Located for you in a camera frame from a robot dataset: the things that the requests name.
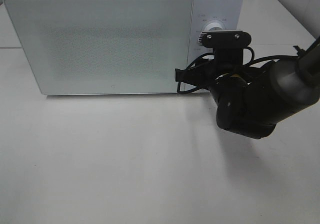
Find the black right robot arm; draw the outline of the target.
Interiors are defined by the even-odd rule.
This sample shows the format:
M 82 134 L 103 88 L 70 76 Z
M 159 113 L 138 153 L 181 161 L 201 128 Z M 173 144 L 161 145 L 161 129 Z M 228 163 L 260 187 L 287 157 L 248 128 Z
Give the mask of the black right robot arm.
M 295 56 L 252 57 L 243 62 L 247 45 L 214 48 L 185 69 L 175 70 L 178 84 L 208 90 L 216 105 L 219 128 L 253 139 L 269 136 L 276 125 L 317 103 L 320 96 L 319 40 Z

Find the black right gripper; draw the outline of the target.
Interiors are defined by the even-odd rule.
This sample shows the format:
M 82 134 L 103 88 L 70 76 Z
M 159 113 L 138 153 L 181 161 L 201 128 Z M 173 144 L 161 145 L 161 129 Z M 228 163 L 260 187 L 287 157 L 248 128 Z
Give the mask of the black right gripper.
M 214 59 L 208 60 L 205 56 L 199 56 L 184 70 L 175 69 L 174 77 L 176 82 L 192 86 L 185 89 L 185 94 L 208 90 L 217 101 L 223 98 L 243 101 L 246 82 L 240 75 L 244 68 L 243 63 L 238 66 L 219 65 Z

